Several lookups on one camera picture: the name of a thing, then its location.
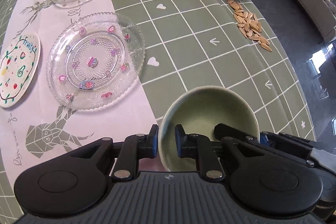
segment green bowl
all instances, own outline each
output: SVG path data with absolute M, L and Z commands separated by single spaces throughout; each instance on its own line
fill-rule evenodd
M 196 170 L 195 160 L 180 159 L 175 143 L 175 126 L 186 134 L 198 133 L 216 141 L 214 127 L 227 124 L 259 139 L 259 126 L 251 107 L 237 93 L 218 86 L 202 86 L 178 98 L 163 118 L 158 148 L 163 166 L 172 172 Z

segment ribbed black surface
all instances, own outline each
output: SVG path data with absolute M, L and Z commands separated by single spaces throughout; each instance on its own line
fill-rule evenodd
M 132 182 L 118 183 L 90 211 L 66 219 L 25 215 L 19 224 L 312 224 L 313 215 L 276 220 L 240 208 L 225 187 L 203 181 L 197 173 L 141 172 Z

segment floor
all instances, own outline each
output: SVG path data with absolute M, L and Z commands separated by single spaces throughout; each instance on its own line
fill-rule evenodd
M 272 27 L 293 64 L 307 99 L 317 139 L 334 142 L 336 147 L 336 120 L 332 124 L 336 117 L 336 95 L 331 94 L 330 88 L 322 87 L 319 78 L 320 65 L 328 63 L 328 86 L 336 84 L 336 60 L 325 55 L 333 52 L 335 56 L 336 41 L 333 42 L 334 48 L 331 43 L 323 42 L 296 0 L 252 1 Z

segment tablecloth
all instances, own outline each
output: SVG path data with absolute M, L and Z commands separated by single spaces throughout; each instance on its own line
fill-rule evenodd
M 12 108 L 0 109 L 1 223 L 22 215 L 12 187 L 23 170 L 65 153 L 64 142 L 75 149 L 76 138 L 85 145 L 104 136 L 120 141 L 147 133 L 152 123 L 160 125 L 180 95 L 197 86 L 218 85 L 237 92 L 255 112 L 261 131 L 313 140 L 305 96 L 278 38 L 251 0 L 235 0 L 258 16 L 273 52 L 244 38 L 226 1 L 93 0 L 75 9 L 60 9 L 51 0 L 0 0 L 0 47 L 6 48 L 23 30 L 36 32 L 42 43 L 38 71 L 26 94 Z M 60 106 L 45 77 L 52 44 L 80 17 L 114 10 L 135 22 L 145 37 L 139 79 L 117 104 L 77 112 Z M 58 119 L 63 120 L 61 128 Z M 46 124 L 54 131 L 43 131 Z M 60 140 L 48 145 L 43 134 L 55 132 Z M 141 166 L 146 169 L 149 164 Z M 158 160 L 153 168 L 161 170 Z

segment green checkered tablecloth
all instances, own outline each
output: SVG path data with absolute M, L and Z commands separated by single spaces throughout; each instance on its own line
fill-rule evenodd
M 0 49 L 16 1 L 0 0 Z M 140 80 L 157 123 L 184 92 L 218 85 L 248 102 L 261 131 L 313 140 L 307 102 L 280 41 L 251 0 L 235 1 L 257 15 L 273 52 L 243 37 L 227 0 L 112 0 L 145 37 Z M 0 160 L 0 222 L 20 215 Z

